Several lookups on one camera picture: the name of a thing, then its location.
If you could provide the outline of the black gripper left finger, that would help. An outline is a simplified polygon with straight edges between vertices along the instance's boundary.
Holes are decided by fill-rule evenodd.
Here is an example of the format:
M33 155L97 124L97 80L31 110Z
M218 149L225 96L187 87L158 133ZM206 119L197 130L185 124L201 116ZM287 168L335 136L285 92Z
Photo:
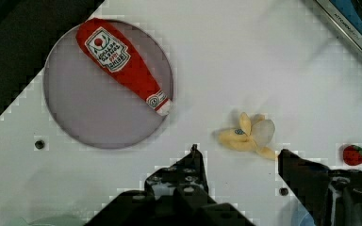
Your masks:
M229 203L208 194L204 158L193 145L169 167L148 176L144 189L125 191L85 226L255 226Z

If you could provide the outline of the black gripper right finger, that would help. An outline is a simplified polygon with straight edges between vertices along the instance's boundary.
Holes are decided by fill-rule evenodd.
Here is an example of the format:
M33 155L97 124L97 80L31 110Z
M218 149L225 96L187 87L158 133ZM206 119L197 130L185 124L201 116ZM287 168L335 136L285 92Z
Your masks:
M362 226L362 170L330 169L283 149L278 174L316 226Z

